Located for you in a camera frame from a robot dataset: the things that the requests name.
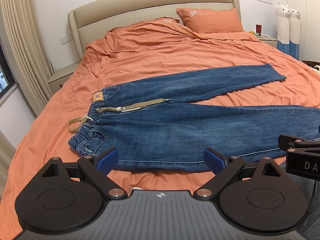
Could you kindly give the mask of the blue denim jeans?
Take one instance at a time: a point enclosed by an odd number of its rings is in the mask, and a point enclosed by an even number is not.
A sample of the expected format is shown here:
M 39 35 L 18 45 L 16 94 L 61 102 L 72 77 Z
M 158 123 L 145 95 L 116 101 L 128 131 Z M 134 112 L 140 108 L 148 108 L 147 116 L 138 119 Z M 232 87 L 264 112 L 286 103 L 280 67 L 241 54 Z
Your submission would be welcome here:
M 79 155 L 119 152 L 116 169 L 206 171 L 208 147 L 229 157 L 257 161 L 282 155 L 278 137 L 319 137 L 319 109 L 295 105 L 227 107 L 203 105 L 229 92 L 284 81 L 269 64 L 196 70 L 150 77 L 103 88 L 94 95 L 85 122 L 69 140 Z M 96 108 L 168 101 L 126 113 Z

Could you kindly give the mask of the orange duvet cover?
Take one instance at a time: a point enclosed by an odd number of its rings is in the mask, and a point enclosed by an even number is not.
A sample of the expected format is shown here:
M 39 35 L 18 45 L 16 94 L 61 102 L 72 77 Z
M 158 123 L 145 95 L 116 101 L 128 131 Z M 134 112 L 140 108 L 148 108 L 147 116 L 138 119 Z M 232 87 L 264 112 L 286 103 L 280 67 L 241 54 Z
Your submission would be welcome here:
M 20 233 L 14 202 L 52 157 L 119 151 L 121 186 L 194 189 L 211 147 L 250 161 L 283 155 L 281 133 L 319 137 L 319 74 L 246 32 L 198 34 L 173 18 L 114 28 L 17 147 L 1 202 L 1 239 Z

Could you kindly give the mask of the beige curtain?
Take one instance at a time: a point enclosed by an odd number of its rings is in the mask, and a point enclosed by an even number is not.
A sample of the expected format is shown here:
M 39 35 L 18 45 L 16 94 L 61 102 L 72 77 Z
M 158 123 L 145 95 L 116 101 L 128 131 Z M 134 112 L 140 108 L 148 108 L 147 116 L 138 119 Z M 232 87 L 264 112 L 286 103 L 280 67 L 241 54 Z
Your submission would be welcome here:
M 1 0 L 1 43 L 19 87 L 36 116 L 53 96 L 34 0 Z

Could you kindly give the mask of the orange pillow left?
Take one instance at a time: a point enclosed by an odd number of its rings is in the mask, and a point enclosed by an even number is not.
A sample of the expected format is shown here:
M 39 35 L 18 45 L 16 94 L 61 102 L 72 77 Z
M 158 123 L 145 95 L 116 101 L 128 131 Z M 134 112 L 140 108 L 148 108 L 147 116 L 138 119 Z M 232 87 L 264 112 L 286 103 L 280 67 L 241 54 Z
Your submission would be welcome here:
M 161 17 L 158 19 L 161 22 L 171 22 L 171 23 L 180 23 L 179 19 L 172 18 L 172 17 Z

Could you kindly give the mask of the dark red cup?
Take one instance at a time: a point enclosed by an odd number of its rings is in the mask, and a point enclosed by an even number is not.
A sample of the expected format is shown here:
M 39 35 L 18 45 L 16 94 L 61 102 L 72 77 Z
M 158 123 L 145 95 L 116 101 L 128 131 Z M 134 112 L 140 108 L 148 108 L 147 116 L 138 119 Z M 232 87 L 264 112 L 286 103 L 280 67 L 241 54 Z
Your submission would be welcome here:
M 261 24 L 256 24 L 255 25 L 255 29 L 256 29 L 256 33 L 261 35 L 262 25 Z

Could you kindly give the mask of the white alpaca plush right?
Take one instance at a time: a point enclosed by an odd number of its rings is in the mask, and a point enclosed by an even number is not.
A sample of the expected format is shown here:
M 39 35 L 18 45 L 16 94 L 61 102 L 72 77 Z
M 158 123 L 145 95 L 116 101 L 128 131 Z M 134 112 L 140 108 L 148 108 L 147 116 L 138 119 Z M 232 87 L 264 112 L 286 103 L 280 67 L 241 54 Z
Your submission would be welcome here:
M 300 26 L 301 14 L 299 10 L 293 9 L 289 5 L 287 5 L 287 8 L 291 12 L 291 15 L 289 18 L 289 25 L 290 25 L 289 54 L 298 60 L 299 47 L 300 47 L 300 32 L 301 32 L 301 26 Z

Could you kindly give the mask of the orange pillow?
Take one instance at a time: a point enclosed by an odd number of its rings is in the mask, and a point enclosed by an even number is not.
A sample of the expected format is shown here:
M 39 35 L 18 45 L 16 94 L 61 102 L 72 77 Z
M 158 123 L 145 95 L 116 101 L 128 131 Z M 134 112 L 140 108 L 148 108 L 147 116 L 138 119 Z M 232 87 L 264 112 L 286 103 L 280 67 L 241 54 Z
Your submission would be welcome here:
M 243 27 L 235 8 L 231 10 L 177 8 L 183 24 L 196 33 L 236 33 Z
M 172 17 L 161 17 L 158 19 L 161 22 L 171 22 L 171 23 L 180 23 L 179 19 L 172 18 Z

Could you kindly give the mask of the beige left nightstand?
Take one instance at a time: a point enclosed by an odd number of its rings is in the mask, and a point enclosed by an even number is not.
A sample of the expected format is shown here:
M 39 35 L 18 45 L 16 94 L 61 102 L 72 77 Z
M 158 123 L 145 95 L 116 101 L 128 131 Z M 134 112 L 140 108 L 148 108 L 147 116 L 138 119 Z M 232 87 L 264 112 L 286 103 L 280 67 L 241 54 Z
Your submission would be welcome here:
M 48 79 L 48 86 L 52 90 L 53 94 L 63 87 L 63 84 L 70 78 L 78 65 L 79 63 L 77 62 L 61 68 L 55 71 L 55 73 Z

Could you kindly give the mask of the beige right nightstand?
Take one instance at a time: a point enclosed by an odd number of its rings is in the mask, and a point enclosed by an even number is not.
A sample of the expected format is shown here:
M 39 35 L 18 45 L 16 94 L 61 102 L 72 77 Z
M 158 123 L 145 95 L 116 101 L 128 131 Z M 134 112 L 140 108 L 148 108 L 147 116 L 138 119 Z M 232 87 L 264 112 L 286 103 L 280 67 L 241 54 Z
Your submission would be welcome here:
M 277 48 L 278 40 L 276 38 L 273 38 L 270 35 L 265 35 L 265 34 L 261 34 L 258 38 L 261 42 L 265 42 L 269 46 L 272 46 L 273 48 Z

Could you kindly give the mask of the beige nightstand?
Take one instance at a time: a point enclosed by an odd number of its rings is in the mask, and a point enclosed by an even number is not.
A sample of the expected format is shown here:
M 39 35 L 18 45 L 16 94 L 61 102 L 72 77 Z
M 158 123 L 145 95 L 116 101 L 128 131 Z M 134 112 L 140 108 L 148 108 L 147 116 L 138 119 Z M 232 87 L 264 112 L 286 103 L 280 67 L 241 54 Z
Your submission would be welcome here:
M 273 48 L 277 48 L 278 40 L 276 38 L 273 38 L 270 35 L 265 35 L 265 34 L 261 34 L 258 38 L 261 42 L 265 42 L 269 46 L 272 46 Z
M 79 63 L 77 62 L 61 68 L 55 71 L 55 73 L 48 79 L 48 86 L 52 90 L 53 94 L 63 87 L 63 84 L 70 78 L 78 65 Z

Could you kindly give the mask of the olive green belt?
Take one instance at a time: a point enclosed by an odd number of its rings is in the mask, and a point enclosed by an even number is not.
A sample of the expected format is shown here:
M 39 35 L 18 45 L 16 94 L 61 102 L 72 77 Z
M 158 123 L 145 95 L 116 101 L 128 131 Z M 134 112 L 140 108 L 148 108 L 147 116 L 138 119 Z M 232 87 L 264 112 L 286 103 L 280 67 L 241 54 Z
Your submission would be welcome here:
M 154 100 L 149 100 L 144 102 L 138 102 L 128 106 L 96 108 L 95 111 L 97 113 L 104 113 L 104 112 L 126 113 L 126 112 L 140 110 L 145 107 L 156 105 L 158 103 L 162 103 L 165 101 L 168 101 L 168 99 L 160 98 L 160 99 L 154 99 Z M 87 121 L 94 121 L 94 120 L 90 116 L 87 116 L 86 114 L 84 114 L 81 117 L 69 120 L 67 122 L 67 128 L 69 133 L 72 133 L 72 134 L 76 133 L 80 129 L 80 127 Z

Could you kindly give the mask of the dark framed window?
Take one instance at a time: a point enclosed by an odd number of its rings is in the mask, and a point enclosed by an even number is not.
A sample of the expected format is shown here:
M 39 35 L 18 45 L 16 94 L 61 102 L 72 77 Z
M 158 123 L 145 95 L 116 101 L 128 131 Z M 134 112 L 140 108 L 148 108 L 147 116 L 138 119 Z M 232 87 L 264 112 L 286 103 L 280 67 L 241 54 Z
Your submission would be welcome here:
M 2 47 L 0 47 L 0 96 L 3 98 L 5 94 L 11 89 L 16 81 L 14 76 L 9 68 L 7 59 L 5 58 L 4 51 Z

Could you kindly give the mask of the orange pillow right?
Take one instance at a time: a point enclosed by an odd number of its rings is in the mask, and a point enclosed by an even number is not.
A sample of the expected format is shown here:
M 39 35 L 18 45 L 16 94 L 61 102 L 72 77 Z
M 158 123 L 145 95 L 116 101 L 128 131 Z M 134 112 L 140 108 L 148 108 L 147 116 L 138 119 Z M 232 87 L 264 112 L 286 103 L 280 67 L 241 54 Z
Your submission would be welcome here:
M 177 8 L 183 24 L 196 33 L 236 33 L 243 27 L 235 8 L 231 10 Z

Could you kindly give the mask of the beige upholstered headboard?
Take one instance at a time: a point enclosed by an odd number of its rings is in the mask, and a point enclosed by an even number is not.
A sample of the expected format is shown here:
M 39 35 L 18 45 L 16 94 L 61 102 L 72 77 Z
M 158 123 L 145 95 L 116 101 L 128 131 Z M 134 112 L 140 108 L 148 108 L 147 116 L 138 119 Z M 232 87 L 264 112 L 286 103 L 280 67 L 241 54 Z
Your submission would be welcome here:
M 86 44 L 102 38 L 116 27 L 161 17 L 179 19 L 177 8 L 231 10 L 241 12 L 239 0 L 97 0 L 68 14 L 68 24 L 79 58 Z

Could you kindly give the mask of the white wardrobe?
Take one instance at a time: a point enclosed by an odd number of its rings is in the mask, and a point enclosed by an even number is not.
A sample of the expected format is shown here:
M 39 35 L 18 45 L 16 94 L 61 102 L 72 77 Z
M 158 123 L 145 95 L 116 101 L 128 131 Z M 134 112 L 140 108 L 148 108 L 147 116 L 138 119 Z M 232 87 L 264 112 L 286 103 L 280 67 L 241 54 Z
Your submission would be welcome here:
M 287 0 L 287 4 L 300 12 L 299 59 L 319 62 L 319 0 Z

